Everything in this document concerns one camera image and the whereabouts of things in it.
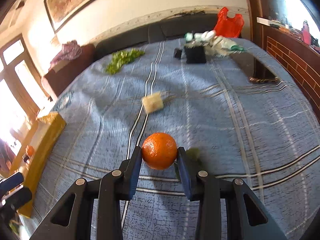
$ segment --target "triangular cutout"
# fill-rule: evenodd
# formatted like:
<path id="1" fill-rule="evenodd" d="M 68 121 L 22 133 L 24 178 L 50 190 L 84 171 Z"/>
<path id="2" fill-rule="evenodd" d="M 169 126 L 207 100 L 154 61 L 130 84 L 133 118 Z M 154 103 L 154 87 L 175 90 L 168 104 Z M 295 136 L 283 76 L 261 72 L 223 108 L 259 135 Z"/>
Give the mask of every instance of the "triangular cutout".
<path id="1" fill-rule="evenodd" d="M 262 213 L 259 207 L 254 203 L 252 198 L 249 195 L 243 195 L 245 208 L 247 210 L 249 224 L 252 227 L 257 225 L 266 224 L 268 222 L 267 217 Z"/>
<path id="2" fill-rule="evenodd" d="M 51 223 L 67 227 L 69 225 L 76 194 L 71 194 L 51 219 Z"/>

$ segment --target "door glass pane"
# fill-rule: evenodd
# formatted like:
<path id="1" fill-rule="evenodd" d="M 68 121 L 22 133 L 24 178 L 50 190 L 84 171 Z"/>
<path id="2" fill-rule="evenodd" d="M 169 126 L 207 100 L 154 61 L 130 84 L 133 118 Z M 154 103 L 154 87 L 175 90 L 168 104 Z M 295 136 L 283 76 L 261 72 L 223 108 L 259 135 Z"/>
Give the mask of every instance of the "door glass pane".
<path id="1" fill-rule="evenodd" d="M 0 59 L 0 72 L 3 70 L 3 63 L 2 60 Z"/>
<path id="2" fill-rule="evenodd" d="M 48 102 L 48 99 L 28 69 L 26 62 L 23 60 L 16 65 L 14 69 L 32 100 L 40 109 L 44 108 L 45 104 Z"/>
<path id="3" fill-rule="evenodd" d="M 25 124 L 26 113 L 12 95 L 5 80 L 0 82 L 0 138 L 8 143 L 15 154 L 18 154 L 21 144 L 10 133 L 10 130 L 19 131 Z"/>
<path id="4" fill-rule="evenodd" d="M 24 47 L 21 43 L 21 40 L 18 40 L 3 52 L 3 57 L 6 64 L 8 65 L 22 52 L 24 52 Z"/>

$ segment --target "yellow tray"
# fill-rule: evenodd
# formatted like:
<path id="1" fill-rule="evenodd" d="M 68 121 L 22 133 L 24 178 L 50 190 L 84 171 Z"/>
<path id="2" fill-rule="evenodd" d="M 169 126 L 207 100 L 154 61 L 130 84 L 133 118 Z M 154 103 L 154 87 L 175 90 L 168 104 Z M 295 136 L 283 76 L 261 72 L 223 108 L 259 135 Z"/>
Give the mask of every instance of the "yellow tray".
<path id="1" fill-rule="evenodd" d="M 19 214 L 28 218 L 31 217 L 32 202 L 36 195 L 38 183 L 47 162 L 47 158 L 59 135 L 66 126 L 66 122 L 58 112 L 50 112 L 48 115 L 38 118 L 37 121 L 38 122 L 35 122 L 35 124 L 32 125 L 31 130 L 23 141 L 21 149 L 10 168 L 10 174 L 13 174 L 20 168 L 26 146 L 31 145 L 34 147 L 35 152 L 32 156 L 32 162 L 23 182 L 23 185 L 31 190 L 32 200 L 18 209 Z"/>

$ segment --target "tangerine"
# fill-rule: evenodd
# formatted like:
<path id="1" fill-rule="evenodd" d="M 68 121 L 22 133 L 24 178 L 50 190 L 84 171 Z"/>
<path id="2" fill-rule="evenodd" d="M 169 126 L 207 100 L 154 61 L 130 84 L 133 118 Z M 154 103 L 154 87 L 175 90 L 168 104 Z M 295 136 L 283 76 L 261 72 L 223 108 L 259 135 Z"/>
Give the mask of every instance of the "tangerine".
<path id="1" fill-rule="evenodd" d="M 168 168 L 177 158 L 176 141 L 167 133 L 151 134 L 142 145 L 142 158 L 155 170 Z"/>

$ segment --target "brick wall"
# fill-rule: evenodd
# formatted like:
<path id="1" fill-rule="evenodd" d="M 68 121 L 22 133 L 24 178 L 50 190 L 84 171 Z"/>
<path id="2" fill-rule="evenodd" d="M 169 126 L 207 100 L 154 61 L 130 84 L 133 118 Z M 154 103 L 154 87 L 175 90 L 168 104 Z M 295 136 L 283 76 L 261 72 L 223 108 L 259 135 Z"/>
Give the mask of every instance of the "brick wall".
<path id="1" fill-rule="evenodd" d="M 294 52 L 267 37 L 267 52 L 293 77 L 320 120 L 320 75 Z"/>

